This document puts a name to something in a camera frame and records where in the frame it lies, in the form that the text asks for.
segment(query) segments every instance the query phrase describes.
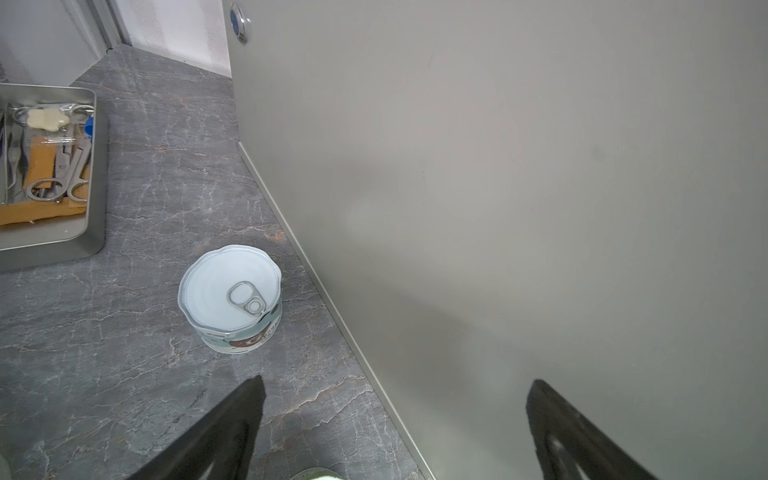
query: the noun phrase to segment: metal tray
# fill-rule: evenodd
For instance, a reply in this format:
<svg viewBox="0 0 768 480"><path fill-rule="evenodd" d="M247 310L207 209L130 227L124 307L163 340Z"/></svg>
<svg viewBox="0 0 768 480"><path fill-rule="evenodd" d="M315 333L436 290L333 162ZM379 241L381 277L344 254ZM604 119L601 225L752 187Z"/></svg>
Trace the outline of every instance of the metal tray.
<svg viewBox="0 0 768 480"><path fill-rule="evenodd" d="M104 246L107 196L107 118L86 88L0 84L0 105L79 103L94 106L91 182L82 215L0 226L0 271L89 257Z"/></svg>

